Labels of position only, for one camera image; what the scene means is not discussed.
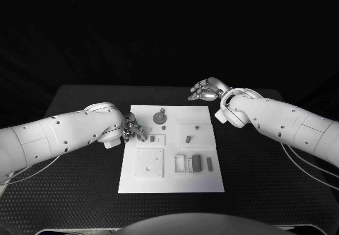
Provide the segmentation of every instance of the black table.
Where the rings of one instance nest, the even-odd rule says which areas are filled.
[[[339,205],[328,186],[295,166],[280,143],[251,124],[243,129],[221,124],[214,114],[220,102],[188,101],[188,87],[64,85],[47,117],[112,102],[122,113],[132,105],[210,106],[225,193],[119,194],[124,144],[106,149],[94,143],[65,154],[29,180],[9,185],[0,199],[0,228],[9,234],[35,234],[42,229],[122,228],[165,214],[214,212],[272,225],[313,224],[329,234],[339,226]],[[276,90],[256,89],[282,100]],[[313,157],[299,151],[313,163]],[[296,157],[303,169],[313,169]],[[22,179],[51,162],[35,165]]]

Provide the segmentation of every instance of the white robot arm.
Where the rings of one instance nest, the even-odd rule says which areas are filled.
[[[217,78],[191,89],[189,100],[221,98],[218,120],[243,128],[253,123],[259,132],[339,167],[339,123],[296,105],[264,98],[254,90],[228,87]]]
[[[136,135],[139,140],[146,140],[135,115],[123,116],[112,103],[94,104],[86,110],[3,128],[0,178],[94,141],[104,142],[106,148],[112,148],[120,144],[122,136],[127,142]]]

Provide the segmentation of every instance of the black background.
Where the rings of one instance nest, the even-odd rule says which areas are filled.
[[[306,4],[133,7],[2,6],[2,128],[44,118],[64,84],[191,87],[211,76],[231,87],[275,88],[338,120],[337,12]]]

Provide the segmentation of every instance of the table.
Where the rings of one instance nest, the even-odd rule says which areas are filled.
[[[106,149],[94,143],[65,154],[29,180],[9,185],[0,199],[0,228],[8,234],[42,229],[122,228],[165,214],[212,212],[272,225],[313,224],[328,234],[339,227],[339,205],[331,189],[292,163],[280,143],[251,124],[243,129],[214,117],[220,102],[188,101],[189,87],[64,85],[47,117],[112,102],[122,113],[132,105],[210,106],[225,193],[119,194],[124,144]],[[254,89],[283,100],[272,89]],[[313,157],[299,151],[313,163]],[[319,179],[319,170],[293,157]],[[42,169],[35,165],[18,180]]]

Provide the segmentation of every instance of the white board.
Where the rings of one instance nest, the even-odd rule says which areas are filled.
[[[158,125],[153,121],[153,115],[162,108],[165,108],[168,120],[165,124]],[[146,143],[133,138],[126,144],[119,193],[225,192],[208,107],[133,105],[132,112],[136,115],[139,124],[145,127],[148,138],[152,135],[156,138],[155,142],[148,140]],[[184,124],[194,127],[197,125],[202,126],[201,134],[205,136],[205,144],[198,144],[197,147],[182,147],[181,125]],[[145,150],[148,152],[159,149],[163,150],[163,175],[159,177],[136,177],[136,169],[139,168],[137,151]],[[192,163],[192,156],[197,154],[202,157],[202,172],[192,174],[188,167]],[[185,173],[175,172],[176,155],[184,156]],[[208,157],[212,160],[212,171],[208,171]]]

